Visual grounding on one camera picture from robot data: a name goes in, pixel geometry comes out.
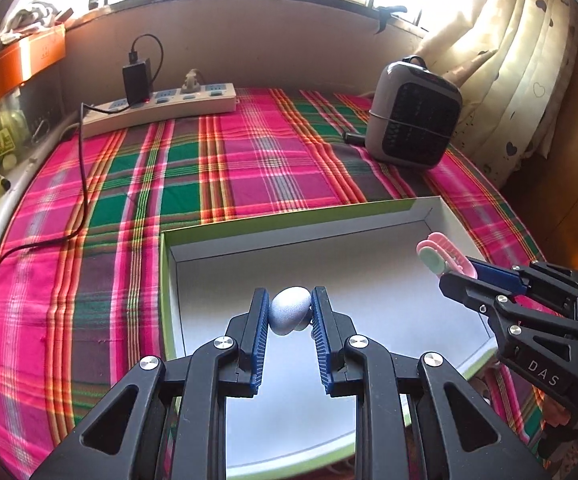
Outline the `grey black space heater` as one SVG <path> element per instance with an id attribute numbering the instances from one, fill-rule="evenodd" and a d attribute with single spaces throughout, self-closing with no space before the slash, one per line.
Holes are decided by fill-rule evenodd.
<path id="1" fill-rule="evenodd" d="M 462 109 L 459 89 L 411 55 L 382 70 L 365 148 L 380 162 L 430 169 L 443 158 Z"/>

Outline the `orange box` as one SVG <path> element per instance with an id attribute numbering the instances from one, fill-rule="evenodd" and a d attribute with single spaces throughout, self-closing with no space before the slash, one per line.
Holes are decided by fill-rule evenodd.
<path id="1" fill-rule="evenodd" d="M 62 58 L 65 58 L 63 25 L 9 44 L 0 51 L 0 99 Z"/>

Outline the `white power strip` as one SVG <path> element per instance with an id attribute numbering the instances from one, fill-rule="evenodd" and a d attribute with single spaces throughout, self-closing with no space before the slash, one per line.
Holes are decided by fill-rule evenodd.
<path id="1" fill-rule="evenodd" d="M 134 106 L 128 106 L 126 99 L 119 99 L 98 105 L 102 113 L 88 110 L 83 119 L 83 137 L 169 119 L 231 113 L 236 110 L 237 101 L 233 84 L 207 84 L 189 93 L 182 88 L 162 90 Z"/>

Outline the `black power adapter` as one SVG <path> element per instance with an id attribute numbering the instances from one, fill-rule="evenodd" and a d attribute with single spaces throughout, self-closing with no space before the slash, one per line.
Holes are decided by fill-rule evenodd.
<path id="1" fill-rule="evenodd" d="M 128 63 L 123 66 L 123 82 L 129 106 L 149 101 L 153 86 L 150 60 L 138 58 L 137 51 L 130 50 Z"/>

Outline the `pink green nail clipper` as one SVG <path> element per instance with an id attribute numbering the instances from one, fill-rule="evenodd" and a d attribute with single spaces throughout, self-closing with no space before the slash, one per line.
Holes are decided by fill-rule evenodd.
<path id="1" fill-rule="evenodd" d="M 417 244 L 416 252 L 420 261 L 436 276 L 456 272 L 468 278 L 477 278 L 473 263 L 442 232 L 432 232 Z"/>

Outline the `pink green plaid cloth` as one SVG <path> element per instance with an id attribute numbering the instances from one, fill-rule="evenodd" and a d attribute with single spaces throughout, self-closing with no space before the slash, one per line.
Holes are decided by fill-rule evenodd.
<path id="1" fill-rule="evenodd" d="M 164 230 L 263 214 L 438 195 L 487 260 L 542 255 L 456 148 L 425 174 L 346 145 L 370 103 L 243 89 L 231 114 L 62 142 L 13 215 L 0 265 L 0 460 L 29 477 L 140 356 L 164 347 Z"/>

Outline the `white green cardboard box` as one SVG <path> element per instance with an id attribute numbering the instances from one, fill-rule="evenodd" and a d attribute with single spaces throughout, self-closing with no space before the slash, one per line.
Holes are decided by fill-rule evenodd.
<path id="1" fill-rule="evenodd" d="M 190 356 L 248 312 L 256 292 L 302 287 L 354 334 L 419 359 L 438 353 L 466 377 L 493 355 L 482 314 L 443 296 L 417 246 L 432 233 L 464 255 L 482 250 L 438 196 L 382 200 L 170 229 L 160 236 L 161 318 L 169 359 Z M 282 479 L 344 460 L 355 446 L 356 401 L 329 396 L 310 330 L 266 342 L 251 399 L 226 403 L 226 475 Z"/>

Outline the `beige plug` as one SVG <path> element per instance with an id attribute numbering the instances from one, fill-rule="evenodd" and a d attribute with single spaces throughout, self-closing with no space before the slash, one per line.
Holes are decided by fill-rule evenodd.
<path id="1" fill-rule="evenodd" d="M 202 87 L 202 79 L 198 70 L 193 68 L 186 73 L 185 80 L 180 87 L 182 93 L 199 92 Z"/>

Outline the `cream heart print curtain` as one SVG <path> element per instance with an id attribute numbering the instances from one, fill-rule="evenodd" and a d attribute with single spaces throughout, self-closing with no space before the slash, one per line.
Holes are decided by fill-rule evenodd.
<path id="1" fill-rule="evenodd" d="M 452 142 L 496 188 L 547 156 L 578 46 L 575 0 L 440 0 L 417 48 L 459 88 Z"/>

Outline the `black window latch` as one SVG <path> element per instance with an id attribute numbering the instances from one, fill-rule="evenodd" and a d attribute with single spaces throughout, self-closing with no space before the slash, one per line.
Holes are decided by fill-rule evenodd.
<path id="1" fill-rule="evenodd" d="M 396 13 L 407 13 L 407 6 L 377 6 L 376 11 L 378 12 L 378 30 L 377 34 L 381 34 L 386 29 L 386 24 L 388 24 L 389 19 L 393 14 Z"/>

